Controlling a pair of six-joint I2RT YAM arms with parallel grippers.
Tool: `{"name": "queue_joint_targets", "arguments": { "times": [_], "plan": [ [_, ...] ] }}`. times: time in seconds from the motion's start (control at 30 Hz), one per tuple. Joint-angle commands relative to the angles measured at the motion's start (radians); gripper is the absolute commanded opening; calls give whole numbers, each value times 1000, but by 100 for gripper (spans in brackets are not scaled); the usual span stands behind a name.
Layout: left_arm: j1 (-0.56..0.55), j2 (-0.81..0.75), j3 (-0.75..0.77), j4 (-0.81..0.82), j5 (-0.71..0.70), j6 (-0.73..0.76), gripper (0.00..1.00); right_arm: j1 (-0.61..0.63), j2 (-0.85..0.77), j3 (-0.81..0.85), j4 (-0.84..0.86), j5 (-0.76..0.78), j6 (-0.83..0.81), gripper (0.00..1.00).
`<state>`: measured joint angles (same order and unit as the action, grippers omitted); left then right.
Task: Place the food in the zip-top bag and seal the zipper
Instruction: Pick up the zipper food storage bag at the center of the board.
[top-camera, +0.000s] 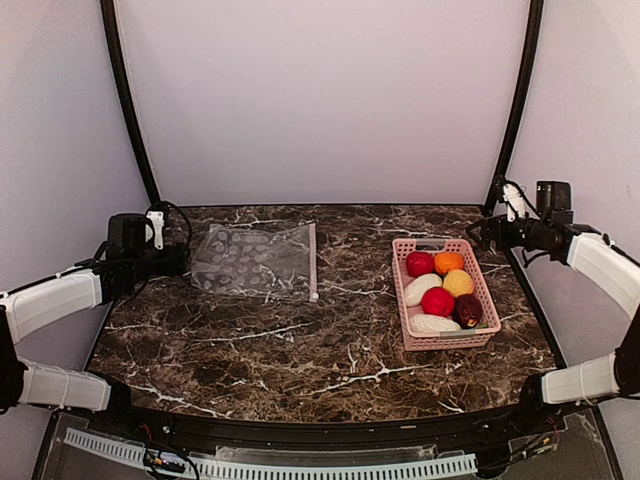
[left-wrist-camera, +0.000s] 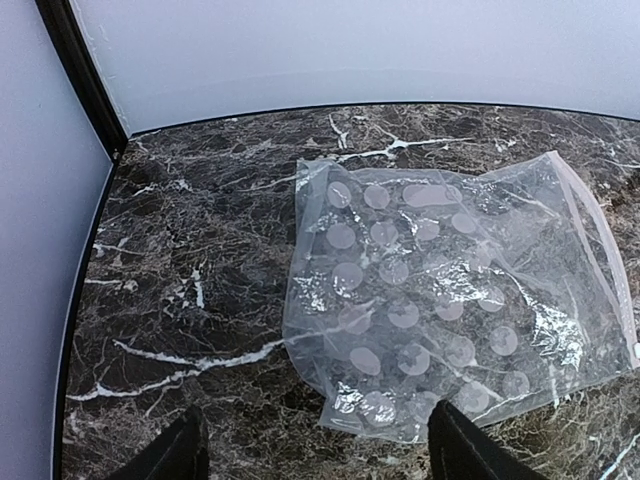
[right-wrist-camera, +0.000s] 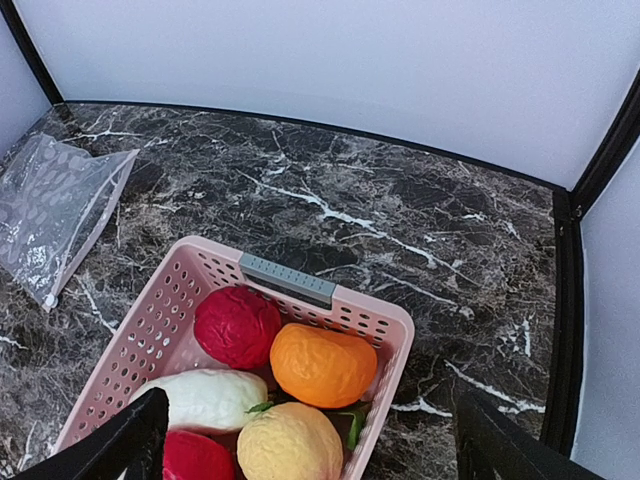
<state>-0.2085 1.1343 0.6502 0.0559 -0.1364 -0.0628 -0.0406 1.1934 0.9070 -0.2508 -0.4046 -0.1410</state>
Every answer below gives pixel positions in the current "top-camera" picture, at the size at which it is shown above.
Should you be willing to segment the clear zip top bag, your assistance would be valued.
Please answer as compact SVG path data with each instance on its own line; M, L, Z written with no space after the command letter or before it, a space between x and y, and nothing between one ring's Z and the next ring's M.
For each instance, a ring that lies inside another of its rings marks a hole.
M265 232L212 224L190 273L192 286L215 295L316 302L316 225Z

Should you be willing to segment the red toy pepper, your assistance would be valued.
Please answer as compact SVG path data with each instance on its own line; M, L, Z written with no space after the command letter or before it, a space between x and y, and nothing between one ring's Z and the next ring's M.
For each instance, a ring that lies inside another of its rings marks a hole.
M424 251L413 251L405 260L407 274L412 278L435 272L435 259Z

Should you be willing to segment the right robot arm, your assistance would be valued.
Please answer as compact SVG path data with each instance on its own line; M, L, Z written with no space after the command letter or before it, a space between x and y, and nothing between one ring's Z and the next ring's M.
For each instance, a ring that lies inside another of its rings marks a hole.
M534 432L549 416L549 405L600 399L639 398L639 263L609 235L574 222L571 186L539 181L532 203L517 183L502 178L495 184L506 212L485 217L466 228L483 250L521 248L531 252L524 263L547 256L582 274L627 314L630 325L610 354L577 366L554 370L527 380L521 402L510 413L510 424L521 434Z

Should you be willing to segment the white toy vegetable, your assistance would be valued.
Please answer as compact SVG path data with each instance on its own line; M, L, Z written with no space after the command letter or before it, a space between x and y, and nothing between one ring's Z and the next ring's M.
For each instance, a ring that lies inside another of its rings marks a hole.
M416 314L409 320L412 330L416 333L429 332L457 332L461 326L446 317L431 314Z
M405 288L403 299L407 307L416 307L421 304L424 294L432 288L442 286L442 279L435 273L421 275L413 279Z

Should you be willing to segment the red toy apple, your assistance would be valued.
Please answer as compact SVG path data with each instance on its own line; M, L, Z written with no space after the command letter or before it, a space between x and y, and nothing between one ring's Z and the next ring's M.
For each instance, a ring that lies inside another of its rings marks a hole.
M425 314L449 317L455 306L455 297L442 287L434 287L425 292L421 308Z

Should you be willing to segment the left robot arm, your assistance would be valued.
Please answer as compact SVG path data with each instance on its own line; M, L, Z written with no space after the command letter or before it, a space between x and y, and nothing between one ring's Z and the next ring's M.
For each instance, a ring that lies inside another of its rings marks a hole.
M140 412L112 396L109 380L85 371L44 365L20 357L19 343L31 334L82 311L134 299L154 277L180 276L186 269L193 230L167 242L167 204L144 214L112 216L107 238L94 255L72 267L1 294L1 410L20 404L101 412L120 436L141 427Z

